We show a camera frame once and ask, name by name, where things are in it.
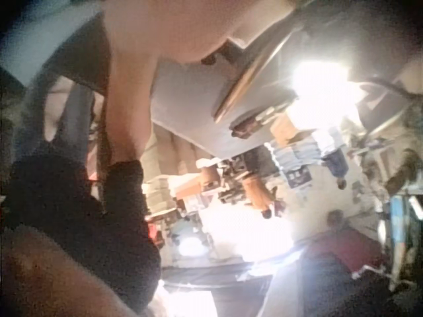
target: dark sleeve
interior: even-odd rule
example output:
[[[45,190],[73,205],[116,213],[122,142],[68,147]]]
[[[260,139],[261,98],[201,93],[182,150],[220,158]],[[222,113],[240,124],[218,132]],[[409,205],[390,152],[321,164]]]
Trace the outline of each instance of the dark sleeve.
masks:
[[[107,232],[111,241],[108,261],[114,269],[108,284],[135,312],[140,313],[153,298],[161,275],[160,255],[149,238],[144,219],[143,170],[139,161],[113,165],[104,185]]]
[[[137,160],[111,166],[104,185],[107,217],[126,230],[141,230],[148,235],[144,220],[147,204],[142,192],[143,170]]]

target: bright light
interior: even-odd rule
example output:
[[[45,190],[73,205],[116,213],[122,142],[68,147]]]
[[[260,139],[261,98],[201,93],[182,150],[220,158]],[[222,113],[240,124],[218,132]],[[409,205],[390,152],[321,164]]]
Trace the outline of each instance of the bright light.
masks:
[[[176,292],[171,294],[171,307],[178,317],[217,317],[210,291]]]
[[[296,251],[290,254],[282,262],[274,263],[254,263],[252,268],[248,271],[248,274],[254,277],[274,275],[279,269],[290,265],[300,259],[303,254],[303,250]]]
[[[382,245],[386,243],[386,222],[384,220],[380,220],[377,226],[377,236],[379,241]]]
[[[348,82],[348,70],[335,63],[308,61],[293,75],[293,89],[299,100],[287,110],[299,129],[338,125],[344,116],[359,123],[356,103],[364,92]]]
[[[293,240],[290,223],[283,218],[257,219],[255,233],[238,245],[237,251],[246,262],[257,262],[285,254]]]
[[[183,238],[178,247],[181,256],[202,256],[207,252],[207,248],[201,240],[196,237]]]

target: person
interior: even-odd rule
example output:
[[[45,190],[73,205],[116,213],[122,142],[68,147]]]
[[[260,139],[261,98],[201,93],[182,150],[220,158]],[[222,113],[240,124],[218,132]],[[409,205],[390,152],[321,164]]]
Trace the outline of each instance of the person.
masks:
[[[322,158],[322,161],[330,170],[330,173],[336,178],[338,189],[345,190],[347,186],[345,175],[348,173],[349,168],[342,149],[339,148],[329,153]]]
[[[34,316],[31,306],[39,316],[132,316],[130,312],[143,311],[161,274],[159,253],[144,219],[139,161],[151,133],[150,91],[158,60],[201,60],[226,41],[257,2],[102,2],[111,56],[105,115],[111,158],[103,192],[105,214],[90,195],[85,170],[92,93],[73,85],[58,130],[48,141],[44,108],[58,74],[43,69],[37,76],[25,98],[28,115],[15,135],[7,196],[11,212],[6,220],[17,235],[20,224],[37,233],[19,235],[22,242],[2,252],[2,257],[12,259],[1,268],[2,309],[27,312],[27,316]],[[26,248],[39,240],[54,245],[53,250]],[[22,261],[13,261],[22,252]],[[37,287],[45,289],[38,292]],[[120,309],[108,310],[111,302]],[[81,304],[91,305],[89,313],[81,313]]]
[[[249,174],[243,179],[242,185],[252,207],[260,210],[264,219],[282,216],[286,204],[284,201],[276,199],[277,188],[273,188],[270,192],[257,174]]]

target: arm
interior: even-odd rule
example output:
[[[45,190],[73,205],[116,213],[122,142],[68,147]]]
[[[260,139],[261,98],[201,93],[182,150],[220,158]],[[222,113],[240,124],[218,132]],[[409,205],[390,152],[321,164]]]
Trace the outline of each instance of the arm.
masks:
[[[150,92],[158,58],[112,52],[106,110],[110,164],[139,160],[151,135]]]

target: wall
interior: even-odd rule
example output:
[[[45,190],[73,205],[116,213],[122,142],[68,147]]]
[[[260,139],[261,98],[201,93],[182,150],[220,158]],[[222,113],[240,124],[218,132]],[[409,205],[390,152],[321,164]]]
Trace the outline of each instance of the wall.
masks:
[[[357,215],[360,211],[371,208],[371,197],[368,189],[361,196],[362,202],[353,203],[352,184],[356,181],[363,182],[360,168],[348,157],[349,171],[346,175],[348,183],[345,190],[339,190],[336,180],[327,167],[309,166],[312,186],[304,192],[289,188],[283,178],[269,180],[266,186],[270,189],[278,186],[277,198],[282,198],[288,205],[288,219],[293,226],[293,239],[301,240],[329,230],[326,224],[327,213],[335,209],[341,209],[345,217]]]

